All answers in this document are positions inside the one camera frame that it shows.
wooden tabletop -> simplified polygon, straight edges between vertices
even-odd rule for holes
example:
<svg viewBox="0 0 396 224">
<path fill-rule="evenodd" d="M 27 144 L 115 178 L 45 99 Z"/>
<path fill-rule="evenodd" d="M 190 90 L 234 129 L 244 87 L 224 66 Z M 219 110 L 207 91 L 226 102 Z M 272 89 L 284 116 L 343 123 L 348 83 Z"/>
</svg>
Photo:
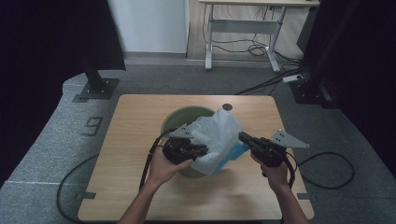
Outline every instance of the wooden tabletop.
<svg viewBox="0 0 396 224">
<path fill-rule="evenodd" d="M 242 5 L 273 7 L 318 7 L 319 0 L 199 0 L 209 5 Z"/>
<path fill-rule="evenodd" d="M 256 137 L 271 137 L 283 124 L 270 96 L 122 95 L 108 128 L 78 217 L 85 221 L 118 220 L 138 192 L 149 149 L 160 135 L 165 118 L 188 105 L 212 110 L 224 104 Z M 293 193 L 305 194 L 299 171 Z M 298 200 L 306 216 L 309 200 Z M 148 220 L 264 220 L 281 218 L 275 194 L 249 153 L 228 162 L 217 175 L 187 178 L 176 174 L 161 186 L 148 211 Z"/>
</svg>

person's left hand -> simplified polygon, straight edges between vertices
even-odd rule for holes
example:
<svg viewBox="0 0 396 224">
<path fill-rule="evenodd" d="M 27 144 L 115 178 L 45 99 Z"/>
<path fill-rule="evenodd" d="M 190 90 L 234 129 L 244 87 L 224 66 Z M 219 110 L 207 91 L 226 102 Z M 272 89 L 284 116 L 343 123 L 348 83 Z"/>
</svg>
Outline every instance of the person's left hand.
<svg viewBox="0 0 396 224">
<path fill-rule="evenodd" d="M 160 146 L 163 146 L 166 141 L 167 138 L 164 138 Z M 152 157 L 149 167 L 148 181 L 153 181 L 157 185 L 162 185 L 170 180 L 176 172 L 188 168 L 192 162 L 193 160 L 187 160 L 178 165 L 173 164 L 163 155 L 163 148 L 157 147 L 155 148 L 154 156 Z"/>
</svg>

white wall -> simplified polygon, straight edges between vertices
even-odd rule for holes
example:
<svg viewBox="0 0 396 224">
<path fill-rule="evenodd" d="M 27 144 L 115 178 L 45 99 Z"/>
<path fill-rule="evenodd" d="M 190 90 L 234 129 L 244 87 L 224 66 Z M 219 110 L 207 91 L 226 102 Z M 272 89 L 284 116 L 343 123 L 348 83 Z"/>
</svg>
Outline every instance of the white wall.
<svg viewBox="0 0 396 224">
<path fill-rule="evenodd" d="M 189 0 L 108 0 L 124 52 L 186 53 Z"/>
</svg>

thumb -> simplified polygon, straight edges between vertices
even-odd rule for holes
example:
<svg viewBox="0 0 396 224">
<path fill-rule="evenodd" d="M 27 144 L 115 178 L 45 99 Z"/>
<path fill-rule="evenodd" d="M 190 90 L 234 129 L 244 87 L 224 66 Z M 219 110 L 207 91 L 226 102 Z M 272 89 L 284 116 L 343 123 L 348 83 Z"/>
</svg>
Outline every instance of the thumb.
<svg viewBox="0 0 396 224">
<path fill-rule="evenodd" d="M 178 170 L 184 170 L 184 169 L 188 168 L 192 164 L 192 162 L 193 162 L 192 159 L 189 159 L 187 161 L 183 161 L 181 164 L 179 164 L 177 166 L 177 169 Z"/>
</svg>

gray carpet floor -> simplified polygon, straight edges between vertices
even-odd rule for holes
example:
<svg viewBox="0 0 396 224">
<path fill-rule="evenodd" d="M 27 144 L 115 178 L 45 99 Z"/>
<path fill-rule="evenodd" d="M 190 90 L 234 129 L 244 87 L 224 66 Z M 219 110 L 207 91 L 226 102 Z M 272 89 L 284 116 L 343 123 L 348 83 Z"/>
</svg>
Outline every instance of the gray carpet floor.
<svg viewBox="0 0 396 224">
<path fill-rule="evenodd" d="M 73 223 L 57 209 L 57 189 L 69 171 L 100 152 L 122 94 L 227 95 L 275 76 L 267 64 L 214 66 L 210 72 L 203 65 L 194 64 L 127 64 L 126 72 L 100 71 L 100 74 L 120 79 L 109 100 L 74 103 L 87 78 L 81 74 L 64 83 L 64 95 L 57 109 L 1 188 L 0 223 Z M 253 94 L 268 94 L 272 88 Z M 286 131 L 311 146 L 294 149 L 297 161 L 331 151 L 348 158 L 356 170 L 352 182 L 341 189 L 322 189 L 305 182 L 315 211 L 311 223 L 395 223 L 395 178 L 347 117 L 338 109 L 295 104 L 289 86 L 282 82 L 272 96 Z M 90 124 L 98 120 L 101 120 L 100 128 L 96 130 Z M 71 218 L 77 218 L 81 195 L 94 164 L 95 159 L 84 163 L 64 183 L 60 205 Z M 326 186 L 342 183 L 351 175 L 347 163 L 332 155 L 309 161 L 300 169 L 303 175 Z"/>
</svg>

